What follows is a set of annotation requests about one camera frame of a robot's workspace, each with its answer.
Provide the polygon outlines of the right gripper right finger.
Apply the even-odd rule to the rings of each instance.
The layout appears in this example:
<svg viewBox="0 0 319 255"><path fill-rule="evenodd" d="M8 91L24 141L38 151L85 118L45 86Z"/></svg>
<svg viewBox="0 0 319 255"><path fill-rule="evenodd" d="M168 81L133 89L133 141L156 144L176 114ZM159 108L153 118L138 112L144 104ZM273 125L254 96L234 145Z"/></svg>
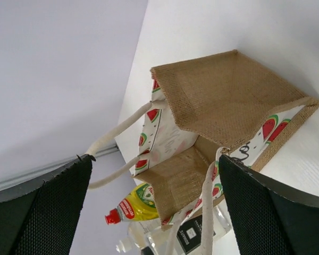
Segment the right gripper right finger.
<svg viewBox="0 0 319 255"><path fill-rule="evenodd" d="M226 155L219 174L240 254L319 254L319 197Z"/></svg>

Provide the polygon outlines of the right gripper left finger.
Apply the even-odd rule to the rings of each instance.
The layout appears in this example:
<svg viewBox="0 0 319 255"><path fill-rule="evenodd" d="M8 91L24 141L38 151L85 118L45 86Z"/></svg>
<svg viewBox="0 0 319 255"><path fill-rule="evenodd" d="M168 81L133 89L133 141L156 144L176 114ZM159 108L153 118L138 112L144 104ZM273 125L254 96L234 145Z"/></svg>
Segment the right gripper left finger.
<svg viewBox="0 0 319 255"><path fill-rule="evenodd" d="M0 254L69 254L95 158L0 191Z"/></svg>

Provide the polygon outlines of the red cap yellow bottle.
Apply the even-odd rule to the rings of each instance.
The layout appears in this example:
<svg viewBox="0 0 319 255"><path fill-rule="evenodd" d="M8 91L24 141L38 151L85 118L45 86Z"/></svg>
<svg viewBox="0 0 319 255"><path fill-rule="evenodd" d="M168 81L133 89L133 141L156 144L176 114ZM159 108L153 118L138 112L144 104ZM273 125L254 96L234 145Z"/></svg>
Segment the red cap yellow bottle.
<svg viewBox="0 0 319 255"><path fill-rule="evenodd" d="M105 216L108 225L127 221L147 221L158 218L159 214L155 205L154 189L148 183L142 183L136 186L120 201L116 208L112 209L109 214Z"/></svg>

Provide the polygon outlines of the grey cap clear bottle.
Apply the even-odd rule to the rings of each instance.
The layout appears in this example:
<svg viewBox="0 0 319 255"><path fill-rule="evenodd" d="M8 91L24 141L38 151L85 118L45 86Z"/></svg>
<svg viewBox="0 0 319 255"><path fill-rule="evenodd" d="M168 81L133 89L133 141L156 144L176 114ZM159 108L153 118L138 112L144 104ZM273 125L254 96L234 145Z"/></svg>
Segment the grey cap clear bottle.
<svg viewBox="0 0 319 255"><path fill-rule="evenodd" d="M174 239L174 255L200 254L202 240L202 216L186 221L180 226ZM213 240L217 241L232 228L230 221L218 207L213 208ZM143 255L164 255L169 241L170 230L158 228L145 235L146 247L141 249Z"/></svg>

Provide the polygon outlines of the burlap watermelon canvas bag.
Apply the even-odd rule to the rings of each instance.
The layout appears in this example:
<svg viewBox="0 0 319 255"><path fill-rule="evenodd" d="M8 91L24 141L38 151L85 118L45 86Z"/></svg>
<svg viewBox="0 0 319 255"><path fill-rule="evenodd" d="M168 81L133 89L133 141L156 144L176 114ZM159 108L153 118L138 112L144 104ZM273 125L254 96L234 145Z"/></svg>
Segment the burlap watermelon canvas bag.
<svg viewBox="0 0 319 255"><path fill-rule="evenodd" d="M150 101L87 150L95 156L143 118L137 156L89 188L133 168L152 187L171 236L202 214L201 253L212 254L213 208L223 199L219 158L260 171L319 108L319 99L237 50L156 66L151 74Z"/></svg>

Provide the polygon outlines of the white cap clear bottle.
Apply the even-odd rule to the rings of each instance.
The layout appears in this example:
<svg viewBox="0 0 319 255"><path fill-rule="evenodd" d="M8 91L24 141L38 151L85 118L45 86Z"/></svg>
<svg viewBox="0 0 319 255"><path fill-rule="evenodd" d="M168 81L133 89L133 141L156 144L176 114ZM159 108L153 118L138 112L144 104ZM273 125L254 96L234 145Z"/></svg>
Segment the white cap clear bottle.
<svg viewBox="0 0 319 255"><path fill-rule="evenodd" d="M118 253L127 253L133 249L142 250L147 246L146 235L159 228L161 221L152 219L139 222L130 222L127 229L127 236L116 245Z"/></svg>

